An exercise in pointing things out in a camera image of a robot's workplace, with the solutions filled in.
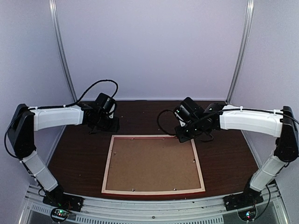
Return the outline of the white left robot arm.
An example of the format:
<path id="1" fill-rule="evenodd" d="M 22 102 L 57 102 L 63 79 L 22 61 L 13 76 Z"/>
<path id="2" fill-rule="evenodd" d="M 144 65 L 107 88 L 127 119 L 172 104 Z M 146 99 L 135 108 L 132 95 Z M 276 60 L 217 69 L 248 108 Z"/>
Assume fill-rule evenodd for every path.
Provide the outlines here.
<path id="1" fill-rule="evenodd" d="M 92 102 L 30 107 L 17 105 L 4 135 L 4 146 L 11 145 L 12 157 L 20 161 L 57 207 L 67 203 L 64 189 L 48 168 L 57 143 L 67 126 L 87 126 L 91 132 L 115 133 L 119 118 L 117 102 L 100 93 Z"/>

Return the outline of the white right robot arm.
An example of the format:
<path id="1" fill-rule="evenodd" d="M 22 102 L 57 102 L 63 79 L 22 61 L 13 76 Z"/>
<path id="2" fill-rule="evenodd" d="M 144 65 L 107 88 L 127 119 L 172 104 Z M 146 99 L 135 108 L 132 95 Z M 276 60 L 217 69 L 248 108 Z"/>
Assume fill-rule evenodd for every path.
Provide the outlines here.
<path id="1" fill-rule="evenodd" d="M 213 130 L 242 130 L 276 138 L 275 150 L 240 194 L 239 201 L 244 206 L 251 205 L 281 169 L 299 156 L 298 121 L 288 106 L 281 110 L 262 110 L 212 103 L 202 108 L 187 97 L 173 113 L 180 122 L 175 127 L 175 135 L 181 143 L 202 134 L 209 135 Z"/>

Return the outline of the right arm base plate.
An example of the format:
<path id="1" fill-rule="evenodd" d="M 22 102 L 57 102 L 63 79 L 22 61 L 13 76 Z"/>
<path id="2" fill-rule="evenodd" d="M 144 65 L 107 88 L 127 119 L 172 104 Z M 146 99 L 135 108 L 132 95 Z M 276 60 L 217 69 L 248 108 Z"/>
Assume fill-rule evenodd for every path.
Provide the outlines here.
<path id="1" fill-rule="evenodd" d="M 254 206 L 257 203 L 262 203 L 263 197 L 261 195 L 239 193 L 225 196 L 223 201 L 226 211 L 231 211 Z"/>

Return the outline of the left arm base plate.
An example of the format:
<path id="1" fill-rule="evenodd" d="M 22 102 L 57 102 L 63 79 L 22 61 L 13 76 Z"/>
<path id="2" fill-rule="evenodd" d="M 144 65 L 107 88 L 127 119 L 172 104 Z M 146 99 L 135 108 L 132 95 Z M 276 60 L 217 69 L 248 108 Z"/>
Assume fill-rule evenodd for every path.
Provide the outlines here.
<path id="1" fill-rule="evenodd" d="M 43 203 L 58 207 L 68 211 L 80 212 L 83 206 L 84 199 L 79 196 L 64 194 L 61 202 L 56 203 L 54 199 L 50 200 L 47 196 L 44 197 Z"/>

